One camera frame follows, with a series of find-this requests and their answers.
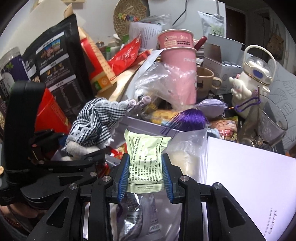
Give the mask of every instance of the colorful flower garland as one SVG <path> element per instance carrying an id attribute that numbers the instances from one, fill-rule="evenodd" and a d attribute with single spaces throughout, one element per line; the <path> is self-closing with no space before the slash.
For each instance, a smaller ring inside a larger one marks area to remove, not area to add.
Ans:
<path id="1" fill-rule="evenodd" d="M 136 16 L 131 16 L 131 15 L 127 15 L 125 13 L 119 13 L 118 14 L 118 18 L 122 19 L 122 20 L 127 20 L 127 21 L 131 21 L 131 22 L 137 22 L 140 19 Z"/>

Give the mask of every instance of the light green medicine sachet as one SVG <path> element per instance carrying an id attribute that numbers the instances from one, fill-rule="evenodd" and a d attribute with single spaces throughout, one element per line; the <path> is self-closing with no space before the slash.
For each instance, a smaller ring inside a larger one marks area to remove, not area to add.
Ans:
<path id="1" fill-rule="evenodd" d="M 127 192 L 151 193 L 164 189 L 161 152 L 170 137 L 153 137 L 125 131 L 130 155 Z"/>

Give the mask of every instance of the white bunny figurine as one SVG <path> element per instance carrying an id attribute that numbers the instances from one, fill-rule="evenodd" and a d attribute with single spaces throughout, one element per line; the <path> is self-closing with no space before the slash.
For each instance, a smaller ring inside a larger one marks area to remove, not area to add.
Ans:
<path id="1" fill-rule="evenodd" d="M 252 97 L 252 92 L 247 89 L 246 85 L 242 80 L 229 77 L 230 83 L 233 84 L 233 88 L 231 89 L 231 93 L 238 99 L 246 99 Z"/>

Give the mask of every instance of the purple pouch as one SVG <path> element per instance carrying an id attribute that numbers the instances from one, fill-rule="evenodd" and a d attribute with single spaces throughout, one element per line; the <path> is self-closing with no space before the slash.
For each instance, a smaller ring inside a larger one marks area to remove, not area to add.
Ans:
<path id="1" fill-rule="evenodd" d="M 201 110 L 205 117 L 215 118 L 224 113 L 224 110 L 227 109 L 227 104 L 217 99 L 205 99 L 194 107 Z"/>

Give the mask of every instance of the woven straw hat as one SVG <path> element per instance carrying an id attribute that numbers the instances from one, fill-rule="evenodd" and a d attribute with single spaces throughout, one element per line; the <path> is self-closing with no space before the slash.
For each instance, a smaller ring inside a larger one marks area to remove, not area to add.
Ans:
<path id="1" fill-rule="evenodd" d="M 115 32 L 122 39 L 123 35 L 128 34 L 128 21 L 120 19 L 119 13 L 135 16 L 141 20 L 146 17 L 146 7 L 140 0 L 120 0 L 117 3 L 114 9 L 113 24 Z"/>

